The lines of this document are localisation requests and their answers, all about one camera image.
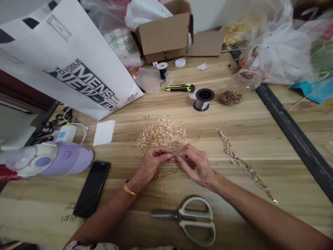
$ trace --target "pile of gold jewelry findings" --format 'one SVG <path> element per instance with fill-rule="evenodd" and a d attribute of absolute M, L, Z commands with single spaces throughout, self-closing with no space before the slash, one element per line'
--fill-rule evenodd
<path fill-rule="evenodd" d="M 169 148 L 177 157 L 180 147 L 186 142 L 186 128 L 182 129 L 180 126 L 181 122 L 176 123 L 174 120 L 170 120 L 169 117 L 170 115 L 158 118 L 153 125 L 144 127 L 142 132 L 138 134 L 136 143 L 132 148 L 141 150 L 142 154 L 134 159 L 142 157 L 148 148 L 154 147 Z M 166 172 L 158 172 L 158 175 L 153 179 L 159 180 L 176 173 L 183 173 L 183 170 L 172 168 Z"/>
<path fill-rule="evenodd" d="M 132 148 L 141 150 L 141 156 L 136 156 L 135 159 L 142 157 L 148 148 L 154 147 L 165 147 L 171 149 L 174 154 L 178 155 L 181 146 L 186 142 L 186 132 L 185 128 L 182 129 L 180 126 L 181 122 L 176 123 L 174 120 L 169 119 L 170 115 L 162 116 L 158 118 L 157 121 L 149 126 L 144 127 L 141 133 L 138 134 L 136 143 Z M 231 144 L 229 139 L 222 134 L 223 129 L 221 127 L 214 127 L 216 130 L 220 131 L 220 135 L 224 144 L 224 151 L 227 154 L 229 160 L 234 165 L 242 168 L 244 172 L 251 177 L 251 179 L 257 184 L 257 186 L 263 189 L 271 200 L 277 204 L 277 201 L 273 198 L 270 190 L 264 185 L 259 175 L 254 171 L 253 167 L 242 159 L 240 159 L 230 148 Z M 159 180 L 168 175 L 183 173 L 184 171 L 180 168 L 172 168 L 166 172 L 158 172 L 158 174 L 153 178 L 154 180 Z"/>

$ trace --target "gold chain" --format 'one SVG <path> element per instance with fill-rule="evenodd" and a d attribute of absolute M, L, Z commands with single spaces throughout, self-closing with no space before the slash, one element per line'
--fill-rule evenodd
<path fill-rule="evenodd" d="M 230 161 L 234 164 L 237 165 L 239 167 L 241 167 L 245 173 L 251 177 L 251 179 L 257 184 L 257 186 L 261 189 L 263 189 L 267 196 L 275 203 L 277 204 L 278 202 L 273 198 L 270 190 L 268 189 L 268 187 L 266 185 L 264 185 L 263 181 L 261 180 L 261 178 L 259 177 L 259 175 L 254 171 L 253 167 L 249 164 L 247 164 L 245 161 L 243 161 L 242 159 L 240 159 L 235 153 L 234 151 L 231 149 L 231 143 L 229 141 L 228 138 L 226 138 L 225 135 L 222 134 L 221 132 L 221 138 L 223 140 L 224 143 L 224 151 L 225 153 L 228 155 Z"/>
<path fill-rule="evenodd" d="M 153 179 L 157 181 L 157 180 L 159 180 L 159 179 L 161 179 L 163 177 L 166 177 L 168 175 L 178 174 L 178 173 L 184 173 L 184 171 L 181 170 L 180 168 L 177 168 L 177 169 L 172 168 L 171 170 L 166 171 L 166 172 L 159 172 L 158 175 L 155 178 L 153 178 Z"/>

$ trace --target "colorful beads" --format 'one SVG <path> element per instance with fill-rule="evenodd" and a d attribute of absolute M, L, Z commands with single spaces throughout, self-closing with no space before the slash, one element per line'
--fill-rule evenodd
<path fill-rule="evenodd" d="M 221 97 L 222 101 L 227 105 L 239 104 L 243 101 L 242 94 L 236 91 L 225 91 Z"/>

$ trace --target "sleeve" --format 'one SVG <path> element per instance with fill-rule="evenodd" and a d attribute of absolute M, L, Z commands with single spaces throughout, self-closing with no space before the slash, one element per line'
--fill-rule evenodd
<path fill-rule="evenodd" d="M 77 241 L 72 241 L 64 250 L 120 250 L 112 243 L 98 243 L 90 246 L 82 246 Z"/>

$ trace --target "cardboard box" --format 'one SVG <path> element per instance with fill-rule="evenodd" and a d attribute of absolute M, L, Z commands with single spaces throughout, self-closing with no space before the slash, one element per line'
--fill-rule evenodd
<path fill-rule="evenodd" d="M 164 6 L 173 14 L 172 17 L 140 24 L 134 34 L 149 63 L 184 56 L 189 33 L 194 42 L 190 3 L 186 0 L 172 0 Z"/>
<path fill-rule="evenodd" d="M 195 43 L 188 48 L 186 56 L 219 56 L 225 29 L 208 30 L 194 34 Z"/>

